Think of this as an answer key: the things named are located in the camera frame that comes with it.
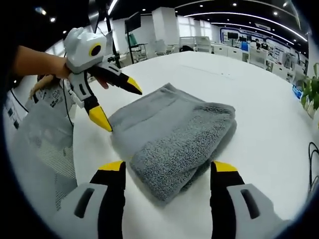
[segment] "ceiling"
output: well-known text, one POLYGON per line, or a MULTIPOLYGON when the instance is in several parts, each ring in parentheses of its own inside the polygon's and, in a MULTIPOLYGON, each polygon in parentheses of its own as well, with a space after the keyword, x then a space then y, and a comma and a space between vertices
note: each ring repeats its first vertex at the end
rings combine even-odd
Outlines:
MULTIPOLYGON (((112 0, 100 1, 110 4, 112 0)), ((88 7, 89 0, 46 0, 42 2, 38 6, 43 7, 46 15, 39 14, 32 9, 27 12, 28 16, 25 18, 28 20, 25 23, 27 26, 24 29, 22 44, 30 48, 45 51, 66 36, 63 31, 90 24, 88 12, 93 10, 88 7), (51 17, 55 17, 56 21, 50 22, 51 17)), ((137 11, 143 14, 151 14, 153 10, 160 6, 173 7, 177 11, 176 14, 182 16, 205 12, 244 13, 280 23, 306 38, 306 33, 309 31, 306 21, 300 16, 296 17, 296 11, 290 3, 285 7, 284 3, 285 0, 118 0, 110 17, 113 19, 125 18, 137 11)), ((273 29, 272 33, 293 42, 293 47, 297 51, 306 52, 306 56, 308 55, 308 44, 305 41, 282 26, 264 19, 235 14, 204 14, 193 17, 198 20, 208 21, 209 19, 210 22, 226 22, 252 27, 256 27, 255 24, 259 23, 273 29)))

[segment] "desk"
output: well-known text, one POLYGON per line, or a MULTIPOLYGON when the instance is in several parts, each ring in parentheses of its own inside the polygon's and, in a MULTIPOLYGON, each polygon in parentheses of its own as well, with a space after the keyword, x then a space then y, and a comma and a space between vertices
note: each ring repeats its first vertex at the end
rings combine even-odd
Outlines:
MULTIPOLYGON (((144 95, 170 82, 204 101, 232 105, 237 130, 218 160, 237 167, 245 183, 267 195, 279 217, 296 216, 306 201, 312 136, 309 116, 291 84, 254 65, 201 52, 153 58, 123 72, 138 82, 144 95)), ((117 87, 104 90, 96 81, 91 87, 107 116, 141 97, 117 87)), ((99 166, 120 160, 110 134, 91 122, 84 109, 77 110, 73 155, 78 184, 89 182, 99 166)), ((211 237, 209 173, 165 208, 150 203, 130 176, 125 195, 124 238, 211 237)))

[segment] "towel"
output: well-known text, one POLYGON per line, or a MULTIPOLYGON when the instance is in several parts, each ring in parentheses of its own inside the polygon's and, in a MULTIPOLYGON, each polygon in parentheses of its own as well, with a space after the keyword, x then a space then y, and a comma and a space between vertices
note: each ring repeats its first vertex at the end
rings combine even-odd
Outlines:
POLYGON ((206 103, 171 84, 110 118, 113 147, 164 204, 208 168, 236 130, 235 109, 206 103))

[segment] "white table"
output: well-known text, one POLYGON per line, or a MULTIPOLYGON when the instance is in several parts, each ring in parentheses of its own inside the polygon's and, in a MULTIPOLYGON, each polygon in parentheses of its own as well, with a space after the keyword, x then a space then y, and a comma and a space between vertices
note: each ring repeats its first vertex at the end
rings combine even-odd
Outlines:
MULTIPOLYGON (((232 105, 237 130, 218 160, 237 167, 245 183, 272 200, 279 217, 296 216, 306 200, 312 136, 310 119, 291 84, 254 65, 199 52, 153 58, 123 72, 138 82, 144 95, 170 82, 207 102, 232 105)), ((91 88, 107 116, 140 97, 116 87, 103 90, 96 81, 91 88)), ((89 182, 99 166, 120 160, 110 134, 93 124, 84 109, 77 110, 73 154, 78 184, 89 182)), ((165 208, 148 201, 130 175, 125 195, 124 238, 211 236, 209 173, 165 208)))

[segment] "gray towel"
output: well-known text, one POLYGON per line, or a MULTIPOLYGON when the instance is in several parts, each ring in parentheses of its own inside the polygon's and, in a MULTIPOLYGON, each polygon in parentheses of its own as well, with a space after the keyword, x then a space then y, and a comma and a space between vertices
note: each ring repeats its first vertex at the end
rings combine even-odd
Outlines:
POLYGON ((119 109, 109 121, 113 146, 164 204, 209 168, 237 125, 232 106, 205 103, 171 84, 119 109))

